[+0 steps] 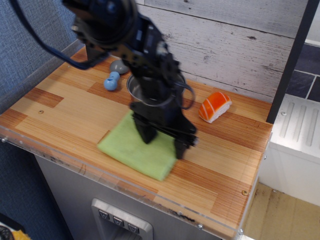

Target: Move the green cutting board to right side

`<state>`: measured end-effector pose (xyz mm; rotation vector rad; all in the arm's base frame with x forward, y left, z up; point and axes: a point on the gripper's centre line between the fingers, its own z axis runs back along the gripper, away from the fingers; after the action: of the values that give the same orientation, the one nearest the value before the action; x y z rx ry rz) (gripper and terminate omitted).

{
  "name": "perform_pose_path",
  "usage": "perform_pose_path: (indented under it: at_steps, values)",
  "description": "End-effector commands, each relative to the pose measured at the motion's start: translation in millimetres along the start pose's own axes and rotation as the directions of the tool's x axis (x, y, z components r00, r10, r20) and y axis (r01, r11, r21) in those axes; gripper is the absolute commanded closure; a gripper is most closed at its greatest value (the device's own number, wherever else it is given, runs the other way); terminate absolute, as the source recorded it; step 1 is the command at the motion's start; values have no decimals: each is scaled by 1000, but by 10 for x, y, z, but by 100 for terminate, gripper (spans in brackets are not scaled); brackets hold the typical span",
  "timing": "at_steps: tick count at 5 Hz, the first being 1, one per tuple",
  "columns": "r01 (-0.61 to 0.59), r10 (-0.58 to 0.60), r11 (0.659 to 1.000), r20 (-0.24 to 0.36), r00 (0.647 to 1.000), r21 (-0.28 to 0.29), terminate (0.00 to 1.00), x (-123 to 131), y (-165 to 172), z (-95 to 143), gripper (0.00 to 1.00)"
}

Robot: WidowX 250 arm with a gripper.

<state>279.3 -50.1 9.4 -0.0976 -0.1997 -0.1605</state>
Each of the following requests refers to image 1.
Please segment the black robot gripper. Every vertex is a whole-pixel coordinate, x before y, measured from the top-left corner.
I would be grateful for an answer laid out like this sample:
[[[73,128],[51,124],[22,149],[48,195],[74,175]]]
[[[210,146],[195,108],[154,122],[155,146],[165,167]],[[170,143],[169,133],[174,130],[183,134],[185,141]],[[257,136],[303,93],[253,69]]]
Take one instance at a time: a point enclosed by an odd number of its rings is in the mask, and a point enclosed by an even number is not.
[[[185,90],[195,94],[192,88],[186,84]],[[197,128],[183,114],[184,110],[191,107],[184,106],[182,102],[172,101],[163,106],[148,106],[142,102],[132,101],[129,108],[133,111],[135,127],[145,144],[149,144],[158,132],[166,134],[174,139],[175,156],[177,159],[184,157],[188,145],[196,145]]]

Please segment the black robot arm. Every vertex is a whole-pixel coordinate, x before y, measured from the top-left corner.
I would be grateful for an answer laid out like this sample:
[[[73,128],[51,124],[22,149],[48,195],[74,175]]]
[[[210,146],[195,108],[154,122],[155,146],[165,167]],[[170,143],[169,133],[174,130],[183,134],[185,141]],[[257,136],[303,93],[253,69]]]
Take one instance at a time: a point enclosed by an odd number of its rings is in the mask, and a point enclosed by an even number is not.
[[[129,107],[141,139],[148,144],[158,132],[169,135],[182,159],[197,142],[197,129],[183,114],[183,94],[191,87],[162,33],[133,0],[65,0],[63,5],[75,14],[72,29],[83,43],[121,58],[131,71]]]

